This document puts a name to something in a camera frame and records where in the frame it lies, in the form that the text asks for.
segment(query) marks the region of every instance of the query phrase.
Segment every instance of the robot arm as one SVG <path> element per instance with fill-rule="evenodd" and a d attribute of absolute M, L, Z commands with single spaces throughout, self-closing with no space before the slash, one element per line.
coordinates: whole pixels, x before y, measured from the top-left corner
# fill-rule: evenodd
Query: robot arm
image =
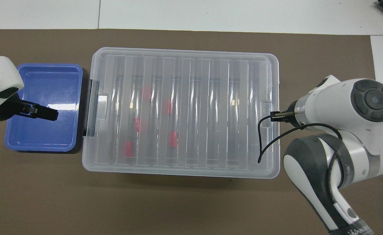
<path fill-rule="evenodd" d="M 57 110 L 21 100 L 17 91 L 22 88 L 22 78 L 12 61 L 0 56 L 0 121 L 7 120 L 13 115 L 57 120 Z"/>
<path fill-rule="evenodd" d="M 356 143 L 356 138 L 350 133 L 342 131 L 342 135 L 343 141 Z M 338 191 L 340 186 L 349 184 L 353 178 L 344 177 L 343 167 L 340 167 L 337 158 L 332 157 L 334 149 L 338 149 L 340 159 L 343 159 L 341 162 L 345 162 L 345 171 L 348 172 L 345 176 L 354 174 L 353 162 L 350 161 L 352 155 L 365 155 L 359 143 L 346 148 L 343 141 L 330 134 L 295 139 L 285 152 L 284 168 L 330 234 L 373 234 Z"/>
<path fill-rule="evenodd" d="M 286 111 L 272 112 L 271 120 L 338 129 L 342 139 L 323 126 L 306 127 L 328 134 L 293 140 L 284 168 L 330 234 L 374 234 L 338 189 L 383 174 L 383 84 L 330 75 Z"/>

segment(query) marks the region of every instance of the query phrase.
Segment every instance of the red cap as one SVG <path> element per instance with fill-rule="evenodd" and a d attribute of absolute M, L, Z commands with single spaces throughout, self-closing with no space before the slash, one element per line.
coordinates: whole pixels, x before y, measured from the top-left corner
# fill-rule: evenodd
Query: red cap
<path fill-rule="evenodd" d="M 173 112 L 173 103 L 171 99 L 164 100 L 162 106 L 162 112 L 171 114 Z"/>
<path fill-rule="evenodd" d="M 131 157 L 132 156 L 132 142 L 126 141 L 125 146 L 125 157 Z"/>
<path fill-rule="evenodd" d="M 177 147 L 177 132 L 170 133 L 170 147 Z"/>
<path fill-rule="evenodd" d="M 151 100 L 152 100 L 152 89 L 150 87 L 142 88 L 141 95 L 145 99 L 149 98 L 149 101 L 151 102 Z"/>
<path fill-rule="evenodd" d="M 133 126 L 135 127 L 136 132 L 139 132 L 140 123 L 141 123 L 141 119 L 138 116 L 133 118 Z"/>

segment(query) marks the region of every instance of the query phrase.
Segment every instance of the white table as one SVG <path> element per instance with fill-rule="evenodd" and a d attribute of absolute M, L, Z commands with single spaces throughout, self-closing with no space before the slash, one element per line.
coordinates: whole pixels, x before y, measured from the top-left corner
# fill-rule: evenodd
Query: white table
<path fill-rule="evenodd" d="M 132 28 L 371 35 L 383 82 L 383 12 L 377 0 L 0 0 L 0 29 Z"/>

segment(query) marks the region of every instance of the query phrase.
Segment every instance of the transparent storage box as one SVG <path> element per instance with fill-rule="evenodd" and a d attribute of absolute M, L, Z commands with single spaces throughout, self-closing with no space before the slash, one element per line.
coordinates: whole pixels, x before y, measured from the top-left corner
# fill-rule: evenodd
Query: transparent storage box
<path fill-rule="evenodd" d="M 82 162 L 89 171 L 265 178 L 276 143 L 257 163 L 257 123 L 278 110 L 271 54 L 101 48 Z M 266 120 L 263 146 L 278 135 Z"/>

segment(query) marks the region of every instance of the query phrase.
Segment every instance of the brown surface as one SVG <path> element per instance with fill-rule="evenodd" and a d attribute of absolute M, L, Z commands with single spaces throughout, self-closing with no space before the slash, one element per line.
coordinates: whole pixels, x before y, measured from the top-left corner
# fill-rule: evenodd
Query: brown surface
<path fill-rule="evenodd" d="M 325 76 L 374 78 L 369 36 L 144 30 L 0 30 L 0 55 L 75 63 L 103 46 L 272 53 L 281 110 Z M 327 234 L 282 170 L 273 180 L 88 172 L 76 154 L 20 153 L 0 122 L 0 234 Z M 281 131 L 289 129 L 281 125 Z M 281 152 L 297 136 L 281 140 Z M 383 176 L 343 189 L 383 234 Z"/>

